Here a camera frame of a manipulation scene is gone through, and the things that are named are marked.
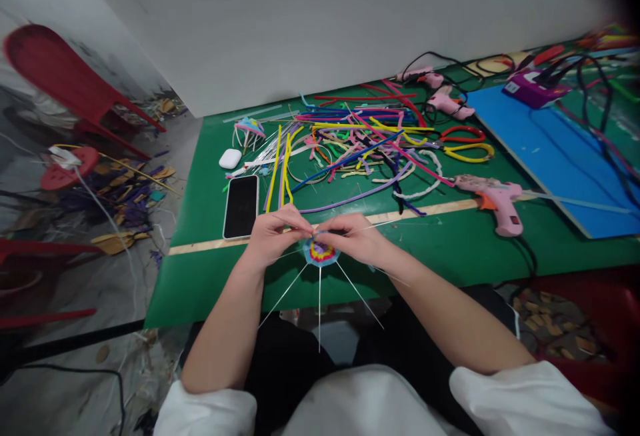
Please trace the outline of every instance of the white sleeve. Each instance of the white sleeve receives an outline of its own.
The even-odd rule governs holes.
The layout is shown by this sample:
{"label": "white sleeve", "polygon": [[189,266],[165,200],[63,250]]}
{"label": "white sleeve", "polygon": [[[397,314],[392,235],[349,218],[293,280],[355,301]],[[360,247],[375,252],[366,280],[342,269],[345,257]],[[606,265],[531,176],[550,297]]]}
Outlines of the white sleeve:
{"label": "white sleeve", "polygon": [[171,385],[153,431],[154,436],[252,435],[257,404],[244,391],[222,389],[189,394]]}
{"label": "white sleeve", "polygon": [[598,410],[547,361],[493,376],[459,367],[449,386],[486,435],[615,434]]}

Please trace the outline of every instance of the green table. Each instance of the green table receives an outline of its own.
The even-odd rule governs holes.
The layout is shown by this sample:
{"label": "green table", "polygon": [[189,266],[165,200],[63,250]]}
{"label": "green table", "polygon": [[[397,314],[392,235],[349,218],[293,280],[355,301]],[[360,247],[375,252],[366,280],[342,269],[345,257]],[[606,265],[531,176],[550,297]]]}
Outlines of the green table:
{"label": "green table", "polygon": [[[461,71],[450,71],[449,75],[456,80],[464,79],[468,74]],[[475,87],[477,82],[471,81],[468,86]],[[414,92],[420,93],[421,96],[424,94],[422,89]],[[371,95],[360,87],[331,91],[328,94]],[[312,97],[307,99],[311,104],[320,102],[314,101]],[[304,108],[299,99],[293,99],[283,102],[284,111],[289,103],[293,110]],[[171,240],[172,247],[222,237],[226,201],[226,193],[222,192],[222,189],[227,182],[224,179],[225,171],[217,162],[222,152],[230,147],[233,131],[233,124],[222,123],[222,120],[254,110],[256,108],[204,119],[177,228]],[[442,130],[448,125],[454,123],[438,126],[438,129]],[[265,128],[268,131],[277,131],[277,124],[266,123]],[[468,164],[439,154],[445,176],[472,173],[511,181],[525,188],[533,187],[533,182],[505,150],[491,137],[489,139],[496,149],[496,158],[488,163]],[[250,161],[251,157],[247,156],[245,160]],[[308,161],[308,153],[292,158],[292,170],[299,177],[304,176],[304,173],[312,174],[314,166]],[[383,172],[388,177],[388,169],[384,168]],[[377,186],[369,181],[373,177],[381,176],[379,173],[374,173],[369,178],[351,176],[345,179],[337,178],[331,183],[324,181],[312,187],[306,186],[296,192],[295,204],[299,209],[308,209],[344,200],[358,194],[359,191],[365,192]],[[402,188],[406,193],[413,193],[424,189],[430,181],[430,177],[416,169],[412,176],[402,182]],[[261,204],[265,195],[266,184],[261,183]],[[414,201],[414,204],[420,207],[460,201],[470,196],[458,189],[440,185],[436,191]],[[537,254],[539,275],[640,263],[640,245],[635,238],[591,241],[584,238],[548,201],[522,201],[516,203],[516,207],[525,228],[524,235]],[[372,215],[396,211],[397,208],[397,203],[391,198],[391,188],[387,188],[334,210],[307,215],[307,218],[311,223],[320,223],[340,213],[362,211],[366,215]],[[427,216],[380,227],[382,234],[392,242],[458,286],[497,283],[528,276],[529,264],[526,254],[523,254],[513,240],[498,237],[494,229],[492,212],[477,210]],[[164,258],[145,326],[164,327],[204,320],[244,248],[242,245]],[[384,297],[395,293],[386,275],[380,272],[372,273],[346,255],[341,256],[340,262],[364,298]],[[302,254],[294,253],[268,268],[263,298],[264,311],[273,307],[304,264]],[[358,299],[336,265],[323,268],[322,276],[323,305]],[[309,266],[280,302],[278,309],[312,307],[317,304],[318,270]]]}

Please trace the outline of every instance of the phone screen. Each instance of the phone screen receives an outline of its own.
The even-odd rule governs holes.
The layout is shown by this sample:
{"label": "phone screen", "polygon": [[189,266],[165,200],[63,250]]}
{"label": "phone screen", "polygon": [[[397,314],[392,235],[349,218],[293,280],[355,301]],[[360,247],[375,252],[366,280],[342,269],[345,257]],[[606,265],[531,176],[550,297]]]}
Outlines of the phone screen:
{"label": "phone screen", "polygon": [[258,176],[234,178],[227,190],[223,237],[249,236],[258,213]]}

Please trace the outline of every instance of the purple device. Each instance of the purple device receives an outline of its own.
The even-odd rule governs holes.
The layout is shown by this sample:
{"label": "purple device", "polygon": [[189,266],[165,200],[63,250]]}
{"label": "purple device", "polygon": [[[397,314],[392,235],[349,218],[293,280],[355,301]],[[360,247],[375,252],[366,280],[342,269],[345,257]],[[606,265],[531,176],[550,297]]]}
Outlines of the purple device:
{"label": "purple device", "polygon": [[548,107],[570,92],[571,88],[565,85],[558,84],[552,88],[540,86],[533,80],[539,74],[540,71],[526,71],[516,74],[502,88],[502,92],[534,109]]}

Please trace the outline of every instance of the white wall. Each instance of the white wall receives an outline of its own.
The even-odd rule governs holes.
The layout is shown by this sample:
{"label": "white wall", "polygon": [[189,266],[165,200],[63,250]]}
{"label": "white wall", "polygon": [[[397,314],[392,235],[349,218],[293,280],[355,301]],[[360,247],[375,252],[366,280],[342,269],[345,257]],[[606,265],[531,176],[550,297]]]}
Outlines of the white wall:
{"label": "white wall", "polygon": [[613,0],[105,0],[202,117],[576,37]]}
{"label": "white wall", "polygon": [[118,90],[136,98],[169,86],[103,0],[0,0],[0,38],[25,19],[52,28]]}

